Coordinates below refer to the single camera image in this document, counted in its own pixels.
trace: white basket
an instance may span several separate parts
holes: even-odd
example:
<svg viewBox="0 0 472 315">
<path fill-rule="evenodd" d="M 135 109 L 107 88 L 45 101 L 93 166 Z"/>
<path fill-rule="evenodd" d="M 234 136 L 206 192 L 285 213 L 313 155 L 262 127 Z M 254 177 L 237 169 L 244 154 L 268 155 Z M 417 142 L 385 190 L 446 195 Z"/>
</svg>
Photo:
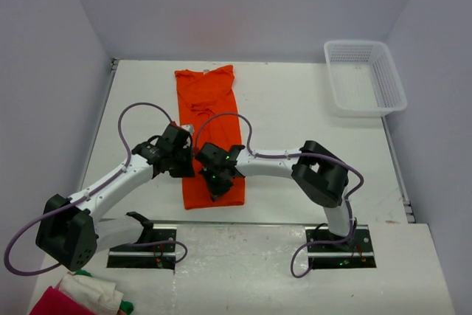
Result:
<svg viewBox="0 0 472 315">
<path fill-rule="evenodd" d="M 324 55 L 340 116 L 382 117 L 406 108 L 405 93 L 385 44 L 328 41 Z"/>
</svg>

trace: orange cloth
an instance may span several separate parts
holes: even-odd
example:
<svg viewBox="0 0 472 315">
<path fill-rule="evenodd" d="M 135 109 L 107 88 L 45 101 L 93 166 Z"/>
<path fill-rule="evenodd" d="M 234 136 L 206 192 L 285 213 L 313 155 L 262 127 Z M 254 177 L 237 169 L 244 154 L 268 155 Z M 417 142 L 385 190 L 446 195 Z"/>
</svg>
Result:
<svg viewBox="0 0 472 315">
<path fill-rule="evenodd" d="M 236 100 L 231 89 L 235 76 L 233 66 L 222 66 L 207 73 L 181 70 L 176 72 L 178 111 L 181 125 L 193 125 L 194 137 L 210 117 L 221 112 L 237 112 Z M 228 150 L 241 144 L 239 119 L 222 116 L 205 126 L 198 138 L 198 145 L 205 142 Z M 195 178 L 182 179 L 182 192 L 186 210 L 205 207 L 240 206 L 244 204 L 244 179 L 233 180 L 234 186 L 213 202 L 202 175 L 201 164 L 193 160 Z"/>
</svg>

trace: white table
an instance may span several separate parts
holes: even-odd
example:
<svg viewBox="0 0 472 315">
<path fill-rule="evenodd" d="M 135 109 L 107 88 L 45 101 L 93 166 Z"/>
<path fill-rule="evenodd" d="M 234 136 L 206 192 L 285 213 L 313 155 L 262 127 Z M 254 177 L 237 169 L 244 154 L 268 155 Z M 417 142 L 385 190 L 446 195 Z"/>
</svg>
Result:
<svg viewBox="0 0 472 315">
<path fill-rule="evenodd" d="M 137 101 L 164 106 L 178 119 L 178 69 L 214 69 L 225 63 L 121 61 L 97 136 L 85 185 L 119 164 L 121 110 Z M 443 273 L 426 225 L 408 224 L 380 119 L 341 119 L 330 114 L 326 67 L 308 63 L 234 63 L 239 112 L 254 125 L 254 147 L 299 147 L 320 142 L 360 170 L 365 187 L 353 196 L 360 224 L 368 224 L 376 269 L 318 270 L 297 280 L 289 272 L 294 250 L 305 242 L 302 226 L 179 225 L 189 247 L 175 273 L 157 269 L 107 269 L 108 252 L 85 269 L 112 280 L 140 314 L 453 314 Z M 131 145 L 162 132 L 164 117 L 136 108 L 124 119 Z M 247 128 L 241 125 L 243 134 Z M 350 186 L 356 183 L 350 179 Z M 154 220 L 312 224 L 325 221 L 292 181 L 255 177 L 246 182 L 242 207 L 184 209 L 181 182 L 158 176 L 118 203 L 108 218 L 136 210 Z M 52 264 L 46 257 L 43 267 Z M 298 271 L 307 267 L 303 253 Z M 65 273 L 38 278 L 30 308 Z"/>
<path fill-rule="evenodd" d="M 203 71 L 227 63 L 121 60 L 91 155 L 84 185 L 103 176 L 124 159 L 117 134 L 124 107 L 148 101 L 164 107 L 178 121 L 175 70 Z M 238 111 L 254 127 L 253 148 L 299 148 L 316 140 L 364 174 L 365 185 L 352 198 L 359 223 L 406 223 L 403 198 L 381 119 L 343 119 L 330 113 L 332 102 L 324 64 L 233 63 Z M 160 134 L 167 121 L 156 109 L 137 107 L 123 120 L 133 147 Z M 247 127 L 241 122 L 243 141 Z M 351 176 L 350 187 L 357 183 Z M 321 223 L 322 208 L 311 202 L 293 181 L 265 176 L 246 180 L 242 207 L 185 210 L 181 181 L 167 174 L 132 192 L 106 218 L 131 210 L 152 220 L 239 221 L 253 223 Z"/>
</svg>

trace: red cloth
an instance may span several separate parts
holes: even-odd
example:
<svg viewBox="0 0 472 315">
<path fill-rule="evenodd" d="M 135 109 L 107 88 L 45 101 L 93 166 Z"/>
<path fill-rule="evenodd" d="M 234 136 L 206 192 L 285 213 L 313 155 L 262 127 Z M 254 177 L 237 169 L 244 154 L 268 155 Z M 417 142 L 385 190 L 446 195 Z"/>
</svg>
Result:
<svg viewBox="0 0 472 315">
<path fill-rule="evenodd" d="M 233 66 L 222 66 L 207 73 L 181 70 L 176 72 L 176 80 L 180 124 L 193 125 L 194 141 L 196 133 L 207 119 L 222 112 L 237 112 L 232 91 L 235 80 Z M 239 119 L 236 116 L 219 117 L 205 126 L 198 139 L 200 147 L 205 142 L 211 142 L 226 150 L 232 145 L 240 145 Z M 182 179 L 186 210 L 244 204 L 244 179 L 235 179 L 231 190 L 213 202 L 205 180 L 199 174 L 201 164 L 196 160 L 193 160 L 193 169 L 195 178 Z"/>
<path fill-rule="evenodd" d="M 31 310 L 29 315 L 94 315 L 82 305 L 61 293 L 59 290 L 49 287 Z"/>
</svg>

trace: wall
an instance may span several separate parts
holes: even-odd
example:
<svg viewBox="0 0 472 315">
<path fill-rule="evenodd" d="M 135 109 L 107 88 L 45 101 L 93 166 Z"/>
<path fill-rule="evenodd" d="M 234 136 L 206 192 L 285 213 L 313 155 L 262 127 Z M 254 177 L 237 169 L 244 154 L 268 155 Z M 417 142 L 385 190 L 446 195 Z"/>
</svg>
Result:
<svg viewBox="0 0 472 315">
<path fill-rule="evenodd" d="M 325 60 L 333 38 L 385 39 L 408 0 L 81 0 L 112 57 Z"/>
<path fill-rule="evenodd" d="M 410 0 L 389 36 L 409 107 L 388 123 L 417 220 L 458 314 L 471 314 L 471 0 Z"/>
<path fill-rule="evenodd" d="M 77 189 L 108 85 L 105 55 L 79 0 L 0 0 L 0 249 L 55 193 Z M 13 263 L 37 269 L 28 232 Z M 25 314 L 34 277 L 0 267 L 3 314 Z"/>
</svg>

